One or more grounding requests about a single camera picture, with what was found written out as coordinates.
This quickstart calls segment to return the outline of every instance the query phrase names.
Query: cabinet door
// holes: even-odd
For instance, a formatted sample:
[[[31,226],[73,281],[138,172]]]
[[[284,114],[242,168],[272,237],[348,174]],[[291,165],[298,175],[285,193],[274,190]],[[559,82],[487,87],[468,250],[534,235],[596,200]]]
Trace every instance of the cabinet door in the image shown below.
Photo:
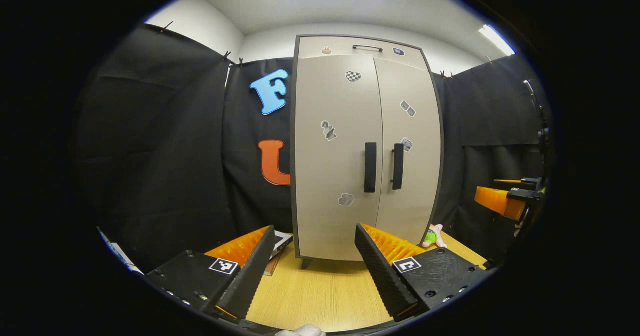
[[[376,227],[419,243],[432,217],[441,170],[441,120],[427,70],[375,59],[382,101],[382,194]],[[393,190],[394,144],[405,142],[402,188]]]
[[[375,225],[382,173],[382,110],[370,55],[297,61],[292,191],[300,256],[362,260],[356,224]],[[375,192],[364,192],[365,144],[377,143]]]

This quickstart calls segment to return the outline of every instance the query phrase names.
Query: drawer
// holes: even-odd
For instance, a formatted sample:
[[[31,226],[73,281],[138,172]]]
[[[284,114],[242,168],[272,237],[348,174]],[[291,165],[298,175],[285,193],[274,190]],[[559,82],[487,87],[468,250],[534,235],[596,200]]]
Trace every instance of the drawer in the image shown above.
[[[331,49],[330,54],[323,53],[323,49],[327,45]],[[354,45],[381,47],[382,52],[371,47],[358,47],[354,49]],[[404,51],[404,55],[396,54],[394,48]],[[375,58],[395,61],[396,63],[402,63],[421,70],[428,70],[420,49],[393,42],[351,36],[301,36],[297,57],[299,59],[306,59],[316,58],[318,56],[351,54],[371,54]]]

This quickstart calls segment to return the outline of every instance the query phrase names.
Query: pink plush toy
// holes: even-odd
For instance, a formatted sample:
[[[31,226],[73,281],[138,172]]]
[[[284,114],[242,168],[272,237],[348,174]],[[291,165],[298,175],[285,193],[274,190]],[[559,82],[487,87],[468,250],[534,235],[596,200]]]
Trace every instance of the pink plush toy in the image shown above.
[[[441,230],[442,224],[429,226],[429,231],[427,231],[427,235],[424,237],[424,241],[422,242],[423,247],[429,247],[434,242],[438,247],[447,247],[444,240],[442,240]]]

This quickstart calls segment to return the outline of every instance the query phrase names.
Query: book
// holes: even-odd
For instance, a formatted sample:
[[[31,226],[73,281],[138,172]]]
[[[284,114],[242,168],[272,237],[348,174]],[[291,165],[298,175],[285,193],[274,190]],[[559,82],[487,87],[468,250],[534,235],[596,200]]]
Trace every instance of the book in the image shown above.
[[[276,230],[276,245],[273,248],[273,252],[271,253],[270,259],[273,259],[274,256],[284,250],[286,245],[290,244],[293,241],[293,236],[290,234],[285,234],[284,232]]]
[[[269,261],[269,263],[267,264],[267,267],[264,270],[264,275],[274,276],[276,266],[278,266],[278,261],[280,260],[281,256],[282,256],[282,252],[278,253]]]

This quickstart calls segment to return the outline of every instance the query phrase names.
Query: checkered sticker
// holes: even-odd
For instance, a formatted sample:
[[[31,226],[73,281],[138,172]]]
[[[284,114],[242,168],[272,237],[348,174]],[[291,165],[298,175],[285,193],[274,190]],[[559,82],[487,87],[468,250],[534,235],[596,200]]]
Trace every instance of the checkered sticker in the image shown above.
[[[359,81],[360,78],[362,77],[362,74],[359,73],[359,72],[354,72],[354,71],[349,70],[345,74],[345,76],[347,77],[347,80],[349,80],[351,82],[354,82],[354,81]]]

